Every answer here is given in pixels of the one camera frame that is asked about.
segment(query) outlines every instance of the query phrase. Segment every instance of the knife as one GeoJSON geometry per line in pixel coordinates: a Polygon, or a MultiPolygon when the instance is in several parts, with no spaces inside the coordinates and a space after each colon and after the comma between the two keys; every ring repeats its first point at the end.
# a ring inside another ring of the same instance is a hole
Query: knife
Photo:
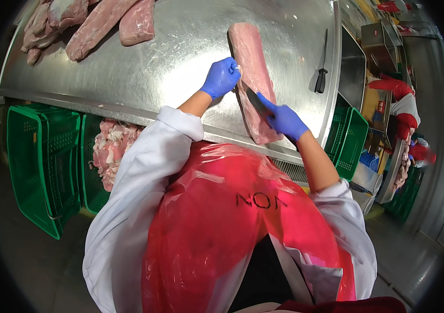
{"type": "MultiPolygon", "coordinates": [[[[272,119],[275,118],[274,113],[271,110],[269,110],[269,108],[267,108],[265,106],[265,104],[262,103],[262,101],[260,101],[260,99],[256,95],[255,91],[253,91],[248,86],[248,84],[246,84],[243,80],[241,80],[241,86],[242,86],[243,91],[246,93],[248,100],[250,100],[251,105],[253,105],[253,107],[255,108],[257,113],[263,118],[263,120],[267,124],[269,124],[269,122],[267,121],[267,117],[269,116],[272,119]]],[[[285,137],[295,146],[295,148],[298,151],[299,147],[297,146],[296,141],[288,135],[285,135],[285,137]]]]}
{"type": "Polygon", "coordinates": [[[328,28],[326,28],[325,33],[325,47],[323,48],[323,66],[318,70],[319,76],[318,80],[316,81],[316,86],[314,87],[314,92],[322,94],[325,92],[325,83],[326,83],[326,73],[328,73],[327,70],[325,70],[325,60],[326,60],[326,43],[328,42],[328,28]]]}

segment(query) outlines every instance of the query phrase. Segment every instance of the hand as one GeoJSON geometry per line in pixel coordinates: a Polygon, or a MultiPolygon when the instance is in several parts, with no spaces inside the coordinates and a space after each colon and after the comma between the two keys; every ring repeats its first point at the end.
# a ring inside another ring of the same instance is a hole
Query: hand
{"type": "Polygon", "coordinates": [[[206,92],[215,99],[234,89],[241,78],[237,66],[236,60],[231,57],[213,63],[200,91],[206,92]]]}
{"type": "Polygon", "coordinates": [[[289,106],[277,106],[267,100],[260,92],[256,94],[262,103],[274,113],[273,117],[267,117],[269,125],[278,133],[288,135],[295,141],[309,128],[302,122],[300,117],[289,106]]]}

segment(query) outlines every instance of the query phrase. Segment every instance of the empty green crate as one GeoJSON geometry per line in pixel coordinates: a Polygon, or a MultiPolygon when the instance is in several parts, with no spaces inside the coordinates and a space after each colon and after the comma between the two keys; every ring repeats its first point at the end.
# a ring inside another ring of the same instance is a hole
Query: empty green crate
{"type": "Polygon", "coordinates": [[[335,108],[325,152],[340,177],[350,181],[354,176],[367,133],[368,122],[357,109],[335,108]]]}
{"type": "Polygon", "coordinates": [[[42,104],[10,107],[7,146],[20,211],[55,239],[81,209],[79,113],[42,104]]]}
{"type": "Polygon", "coordinates": [[[85,114],[81,126],[81,176],[82,194],[88,211],[97,214],[107,203],[110,192],[104,189],[98,169],[90,169],[93,160],[93,145],[95,136],[100,133],[101,116],[85,114]]]}

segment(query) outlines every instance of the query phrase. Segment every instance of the red label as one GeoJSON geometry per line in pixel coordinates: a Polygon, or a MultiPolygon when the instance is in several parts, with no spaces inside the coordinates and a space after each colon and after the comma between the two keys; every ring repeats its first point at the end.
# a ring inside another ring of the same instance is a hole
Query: red label
{"type": "Polygon", "coordinates": [[[379,105],[377,107],[377,111],[379,113],[384,113],[385,101],[379,101],[379,105]]]}

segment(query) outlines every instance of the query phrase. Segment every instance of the metal grate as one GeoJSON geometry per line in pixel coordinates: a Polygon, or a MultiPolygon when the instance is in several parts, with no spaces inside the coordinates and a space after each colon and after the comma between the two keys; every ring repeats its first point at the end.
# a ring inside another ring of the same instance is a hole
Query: metal grate
{"type": "Polygon", "coordinates": [[[307,183],[306,170],[303,165],[290,163],[283,160],[269,158],[282,172],[287,174],[291,180],[301,183],[307,183]]]}

